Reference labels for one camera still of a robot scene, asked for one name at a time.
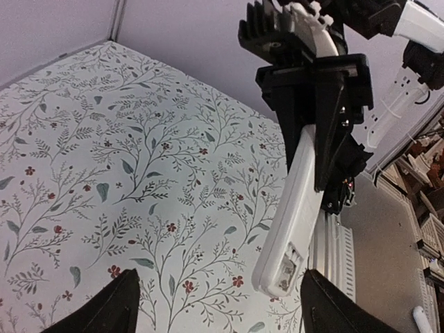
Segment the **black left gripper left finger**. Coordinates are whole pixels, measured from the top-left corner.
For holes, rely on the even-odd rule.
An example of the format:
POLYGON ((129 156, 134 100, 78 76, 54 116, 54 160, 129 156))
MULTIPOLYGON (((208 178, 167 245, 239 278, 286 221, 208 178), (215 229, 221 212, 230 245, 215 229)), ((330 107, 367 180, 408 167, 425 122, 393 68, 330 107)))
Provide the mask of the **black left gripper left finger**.
POLYGON ((137 327, 140 285, 136 269, 126 269, 74 313, 46 333, 133 333, 137 327))

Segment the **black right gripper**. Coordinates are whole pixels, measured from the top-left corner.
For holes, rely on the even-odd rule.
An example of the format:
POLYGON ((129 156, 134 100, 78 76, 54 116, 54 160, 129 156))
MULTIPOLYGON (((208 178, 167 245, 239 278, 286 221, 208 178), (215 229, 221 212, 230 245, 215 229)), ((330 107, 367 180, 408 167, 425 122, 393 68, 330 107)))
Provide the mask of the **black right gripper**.
POLYGON ((262 98, 277 115, 286 160, 296 153, 302 128, 316 127, 315 190, 323 208, 342 208, 354 194, 354 180, 372 157, 352 136, 373 108, 368 59, 364 54, 317 58, 309 65, 258 69, 262 98))

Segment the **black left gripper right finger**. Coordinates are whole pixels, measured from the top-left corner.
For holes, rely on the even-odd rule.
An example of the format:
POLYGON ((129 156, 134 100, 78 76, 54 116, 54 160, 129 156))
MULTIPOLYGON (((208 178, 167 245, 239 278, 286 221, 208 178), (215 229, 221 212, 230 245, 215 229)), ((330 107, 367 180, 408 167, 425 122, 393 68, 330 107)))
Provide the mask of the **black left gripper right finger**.
POLYGON ((363 310, 315 269, 305 271, 300 300, 306 332, 397 332, 363 310))

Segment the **white air conditioner remote control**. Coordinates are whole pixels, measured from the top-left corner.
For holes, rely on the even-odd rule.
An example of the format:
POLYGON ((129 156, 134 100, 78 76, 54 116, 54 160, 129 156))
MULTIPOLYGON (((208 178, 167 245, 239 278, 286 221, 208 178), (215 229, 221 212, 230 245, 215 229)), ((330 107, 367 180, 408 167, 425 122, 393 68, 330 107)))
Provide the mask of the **white air conditioner remote control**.
POLYGON ((290 295, 309 253, 323 198, 315 185, 316 127, 305 126, 270 230, 252 274, 254 290, 272 298, 290 295))

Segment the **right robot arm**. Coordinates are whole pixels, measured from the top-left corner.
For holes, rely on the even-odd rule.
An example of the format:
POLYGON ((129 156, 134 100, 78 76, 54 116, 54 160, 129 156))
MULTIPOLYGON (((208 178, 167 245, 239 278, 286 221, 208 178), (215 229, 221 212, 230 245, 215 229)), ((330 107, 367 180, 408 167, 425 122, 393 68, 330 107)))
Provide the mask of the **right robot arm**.
POLYGON ((258 1, 248 5, 238 39, 267 62, 256 82, 277 115, 288 167, 296 165, 303 128, 314 127, 308 187, 333 214, 352 200, 356 176, 387 132, 443 88, 443 20, 419 1, 258 1), (369 116, 375 101, 368 59, 349 53, 345 28, 366 39, 407 40, 381 110, 369 116))

